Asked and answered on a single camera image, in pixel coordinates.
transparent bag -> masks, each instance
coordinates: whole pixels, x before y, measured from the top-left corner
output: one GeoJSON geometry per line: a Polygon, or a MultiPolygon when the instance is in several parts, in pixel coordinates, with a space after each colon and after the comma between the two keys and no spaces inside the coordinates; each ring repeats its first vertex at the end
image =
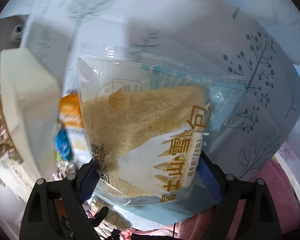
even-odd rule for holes
{"type": "Polygon", "coordinates": [[[99,212],[103,207],[108,207],[109,211],[103,220],[103,223],[110,229],[117,229],[120,231],[127,231],[132,228],[132,224],[129,220],[125,219],[122,214],[113,209],[109,203],[106,203],[98,197],[93,197],[90,203],[90,209],[94,213],[99,212]]]}
{"type": "Polygon", "coordinates": [[[95,193],[121,205],[188,198],[202,146],[234,116],[245,79],[199,77],[170,58],[109,48],[78,55],[82,120],[100,165],[95,193]]]}

snack bag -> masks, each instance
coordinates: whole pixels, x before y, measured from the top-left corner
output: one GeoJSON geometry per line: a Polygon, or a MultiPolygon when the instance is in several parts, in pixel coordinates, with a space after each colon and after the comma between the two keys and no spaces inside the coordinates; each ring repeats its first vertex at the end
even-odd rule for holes
{"type": "Polygon", "coordinates": [[[70,142],[73,162],[80,168],[88,163],[92,156],[83,129],[78,94],[61,98],[59,119],[70,142]]]}
{"type": "Polygon", "coordinates": [[[226,126],[245,92],[234,76],[202,78],[162,58],[122,60],[115,51],[79,55],[77,72],[83,125],[105,183],[96,193],[130,205],[187,198],[205,137],[226,126]]]}
{"type": "Polygon", "coordinates": [[[66,131],[61,128],[55,138],[55,147],[57,151],[57,161],[71,161],[71,146],[66,131]]]}

black cable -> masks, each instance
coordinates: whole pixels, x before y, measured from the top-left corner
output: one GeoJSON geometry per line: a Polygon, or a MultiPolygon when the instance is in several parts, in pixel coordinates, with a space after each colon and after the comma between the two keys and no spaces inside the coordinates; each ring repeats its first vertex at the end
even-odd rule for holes
{"type": "Polygon", "coordinates": [[[175,232],[175,230],[176,230],[176,224],[177,224],[177,223],[174,223],[174,226],[173,226],[172,238],[174,238],[174,232],[175,232]]]}

pink towel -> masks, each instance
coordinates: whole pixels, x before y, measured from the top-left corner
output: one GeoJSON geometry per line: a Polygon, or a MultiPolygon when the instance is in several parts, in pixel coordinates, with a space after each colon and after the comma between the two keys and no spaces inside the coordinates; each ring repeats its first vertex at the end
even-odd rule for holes
{"type": "MultiPolygon", "coordinates": [[[[266,182],[275,208],[277,210],[281,232],[287,233],[299,226],[300,211],[298,202],[294,196],[289,179],[280,165],[270,160],[256,174],[251,181],[262,178],[266,182]]],[[[234,239],[237,232],[241,215],[243,212],[244,200],[240,201],[228,232],[228,238],[234,239]]],[[[192,218],[179,223],[178,238],[184,240],[199,240],[208,229],[214,215],[215,208],[212,207],[192,218]]]]}

pink cloth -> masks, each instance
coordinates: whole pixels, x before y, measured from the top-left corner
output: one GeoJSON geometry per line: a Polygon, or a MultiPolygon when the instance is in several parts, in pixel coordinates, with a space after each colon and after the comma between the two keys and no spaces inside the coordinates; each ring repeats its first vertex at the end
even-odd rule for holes
{"type": "MultiPolygon", "coordinates": [[[[278,214],[281,232],[287,233],[299,226],[300,211],[289,179],[280,165],[270,160],[251,181],[262,178],[266,182],[278,214]]],[[[244,200],[240,201],[228,232],[228,239],[234,239],[244,208],[244,200]]],[[[178,238],[199,240],[208,229],[215,208],[212,207],[192,218],[179,223],[178,238]]]]}
{"type": "MultiPolygon", "coordinates": [[[[173,236],[173,228],[174,228],[174,224],[163,227],[163,228],[155,229],[155,230],[150,230],[150,231],[136,230],[136,231],[134,231],[134,233],[138,234],[138,235],[148,235],[148,236],[173,236]]],[[[179,228],[179,223],[177,223],[174,228],[174,237],[175,238],[178,237],[178,228],[179,228]]]]}
{"type": "Polygon", "coordinates": [[[131,235],[135,232],[136,230],[134,228],[130,228],[127,231],[124,232],[120,232],[120,236],[124,239],[124,240],[131,240],[131,235]]]}

